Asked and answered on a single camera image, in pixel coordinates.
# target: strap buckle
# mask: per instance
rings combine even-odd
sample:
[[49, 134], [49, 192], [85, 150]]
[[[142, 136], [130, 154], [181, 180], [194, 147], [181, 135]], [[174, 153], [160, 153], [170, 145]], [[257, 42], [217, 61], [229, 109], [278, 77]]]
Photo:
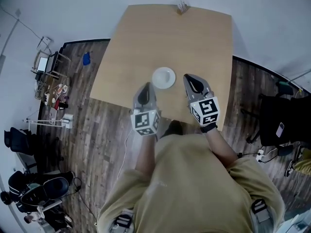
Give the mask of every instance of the strap buckle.
[[132, 223], [132, 217], [127, 214], [121, 214], [118, 216], [114, 222], [115, 225], [119, 225], [124, 228], [130, 228], [130, 225]]
[[256, 215], [259, 223], [266, 221], [270, 218], [269, 212], [267, 210], [268, 207], [264, 199], [256, 200], [252, 204], [251, 208], [252, 208], [253, 213]]

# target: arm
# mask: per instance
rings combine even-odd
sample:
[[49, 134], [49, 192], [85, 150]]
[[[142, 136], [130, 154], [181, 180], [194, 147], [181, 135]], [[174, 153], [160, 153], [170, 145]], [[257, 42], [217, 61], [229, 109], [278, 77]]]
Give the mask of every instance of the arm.
[[126, 170], [116, 181], [98, 215], [98, 232], [106, 232], [124, 209], [132, 209], [150, 183], [155, 168], [155, 137], [144, 136], [135, 169]]
[[238, 159], [236, 152], [229, 146], [216, 128], [208, 131], [206, 133], [206, 138], [211, 151], [225, 167]]
[[282, 222], [285, 205], [280, 192], [255, 158], [241, 158], [227, 167], [230, 176], [243, 187], [253, 201], [264, 199], [276, 213], [276, 224]]

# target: white wall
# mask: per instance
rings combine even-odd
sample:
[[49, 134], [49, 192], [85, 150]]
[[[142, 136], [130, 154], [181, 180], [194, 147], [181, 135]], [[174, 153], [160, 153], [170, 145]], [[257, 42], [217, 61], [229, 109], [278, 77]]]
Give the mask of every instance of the white wall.
[[[9, 35], [15, 19], [0, 11], [0, 52], [7, 36]], [[36, 118], [39, 101], [34, 98], [35, 75], [30, 71], [36, 56], [36, 46], [39, 40], [32, 33], [18, 24], [8, 42], [4, 55], [6, 56], [0, 74], [0, 133], [9, 131], [11, 127], [27, 129], [27, 124], [22, 122], [30, 114]], [[21, 170], [16, 154], [11, 152], [0, 141], [0, 189], [8, 191], [8, 179], [15, 170]], [[11, 207], [0, 202], [0, 228], [4, 232], [38, 232], [37, 223], [26, 224], [24, 214], [19, 212], [12, 204]]]
[[[64, 42], [110, 38], [129, 4], [178, 0], [3, 0], [40, 36]], [[234, 55], [292, 78], [311, 68], [311, 0], [187, 0], [232, 15]], [[311, 90], [311, 74], [297, 83]]]

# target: white cable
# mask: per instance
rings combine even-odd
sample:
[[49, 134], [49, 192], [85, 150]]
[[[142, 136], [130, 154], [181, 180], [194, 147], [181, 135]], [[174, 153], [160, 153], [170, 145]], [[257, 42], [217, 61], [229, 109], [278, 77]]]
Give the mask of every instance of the white cable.
[[298, 94], [299, 91], [300, 91], [300, 90], [298, 90], [298, 91], [296, 92], [295, 98], [297, 97], [297, 94]]
[[269, 153], [271, 153], [272, 151], [277, 150], [277, 148], [270, 150], [266, 155], [262, 155], [262, 156], [267, 156]]
[[131, 129], [130, 133], [128, 134], [128, 136], [127, 136], [127, 138], [125, 139], [125, 142], [124, 142], [124, 145], [125, 145], [125, 154], [124, 154], [123, 163], [122, 163], [122, 166], [121, 166], [120, 171], [119, 171], [119, 173], [118, 173], [117, 179], [119, 178], [119, 175], [120, 175], [120, 173], [121, 173], [122, 167], [123, 167], [124, 162], [125, 162], [125, 157], [126, 157], [126, 152], [127, 152], [126, 142], [127, 142], [127, 139], [128, 139], [128, 137], [130, 136], [130, 134], [131, 134], [132, 131], [133, 131], [133, 129]]

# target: chair leg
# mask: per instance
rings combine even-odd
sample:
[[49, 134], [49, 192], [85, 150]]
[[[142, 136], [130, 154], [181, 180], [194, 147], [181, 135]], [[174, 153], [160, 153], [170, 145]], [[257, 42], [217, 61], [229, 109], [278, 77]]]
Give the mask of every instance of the chair leg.
[[245, 109], [241, 109], [241, 112], [242, 112], [242, 114], [244, 114], [244, 115], [250, 115], [251, 117], [254, 117], [254, 118], [256, 118], [256, 119], [259, 119], [259, 115], [254, 114], [254, 113], [252, 113], [252, 112], [249, 112], [249, 111], [247, 111], [247, 110], [245, 110]]
[[260, 136], [260, 131], [258, 131], [256, 133], [256, 135], [253, 137], [253, 139], [252, 139], [252, 136], [247, 137], [246, 141], [247, 141], [247, 143], [252, 144], [252, 143], [254, 143], [257, 140], [257, 138], [259, 136]]

